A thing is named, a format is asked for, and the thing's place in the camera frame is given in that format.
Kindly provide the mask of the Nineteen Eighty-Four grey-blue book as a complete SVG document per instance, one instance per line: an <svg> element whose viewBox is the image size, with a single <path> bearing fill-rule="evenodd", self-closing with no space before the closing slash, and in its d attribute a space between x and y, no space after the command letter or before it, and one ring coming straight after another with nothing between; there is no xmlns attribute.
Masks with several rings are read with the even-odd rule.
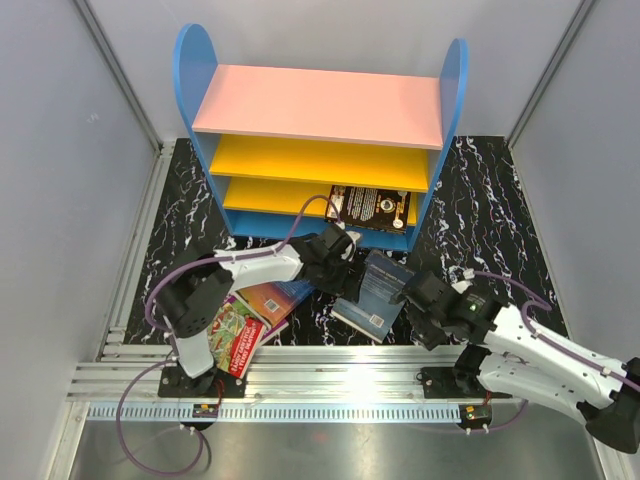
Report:
<svg viewBox="0 0 640 480"><path fill-rule="evenodd" d="M382 343L400 314L403 300L395 300L414 272L379 250L364 260L364 272L351 300L338 298L331 316L376 343Z"/></svg>

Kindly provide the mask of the black Treehouse book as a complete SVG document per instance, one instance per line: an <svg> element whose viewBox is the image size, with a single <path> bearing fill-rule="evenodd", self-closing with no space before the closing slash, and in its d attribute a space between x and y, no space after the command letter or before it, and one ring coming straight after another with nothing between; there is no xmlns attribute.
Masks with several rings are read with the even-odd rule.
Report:
<svg viewBox="0 0 640 480"><path fill-rule="evenodd" d="M345 225L404 234L409 226L411 194L407 191L334 185L324 219Z"/></svg>

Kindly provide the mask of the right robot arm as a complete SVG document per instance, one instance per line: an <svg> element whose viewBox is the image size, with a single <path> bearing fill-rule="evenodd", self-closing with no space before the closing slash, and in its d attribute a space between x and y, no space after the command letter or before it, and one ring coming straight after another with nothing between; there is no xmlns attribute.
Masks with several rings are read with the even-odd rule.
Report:
<svg viewBox="0 0 640 480"><path fill-rule="evenodd" d="M415 274L392 300L403 303L428 350L454 336L465 347L452 381L465 397L506 394L562 413L600 443L626 454L639 450L639 360L607 357L533 320L550 310L532 290L522 306L477 284L478 271L448 285L431 272Z"/></svg>

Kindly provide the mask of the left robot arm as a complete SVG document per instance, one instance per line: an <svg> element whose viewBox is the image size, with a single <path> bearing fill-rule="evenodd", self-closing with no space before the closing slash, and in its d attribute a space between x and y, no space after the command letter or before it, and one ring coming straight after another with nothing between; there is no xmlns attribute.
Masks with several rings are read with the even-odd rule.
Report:
<svg viewBox="0 0 640 480"><path fill-rule="evenodd" d="M229 294L266 283L305 281L316 290L339 296L360 240L360 233L330 224L319 234L288 238L262 248L202 256L196 250L186 251L149 295L146 305L147 313L156 304L166 317L183 370L181 386L194 397L213 390L215 361L206 330Z"/></svg>

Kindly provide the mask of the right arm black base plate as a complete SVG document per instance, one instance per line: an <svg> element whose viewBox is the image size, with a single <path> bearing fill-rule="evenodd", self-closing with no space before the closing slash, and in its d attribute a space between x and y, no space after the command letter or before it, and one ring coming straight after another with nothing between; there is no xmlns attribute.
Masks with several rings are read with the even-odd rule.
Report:
<svg viewBox="0 0 640 480"><path fill-rule="evenodd" d="M453 367L422 367L415 379L425 399L509 399L511 395L489 392L475 379L459 379Z"/></svg>

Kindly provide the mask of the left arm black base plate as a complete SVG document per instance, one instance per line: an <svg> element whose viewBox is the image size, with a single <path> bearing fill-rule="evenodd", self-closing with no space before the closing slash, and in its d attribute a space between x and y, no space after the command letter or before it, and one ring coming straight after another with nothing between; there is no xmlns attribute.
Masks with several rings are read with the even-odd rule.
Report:
<svg viewBox="0 0 640 480"><path fill-rule="evenodd" d="M166 366L162 369L158 387L160 398L243 398L246 383L243 379L217 368L205 374L189 377L180 365Z"/></svg>

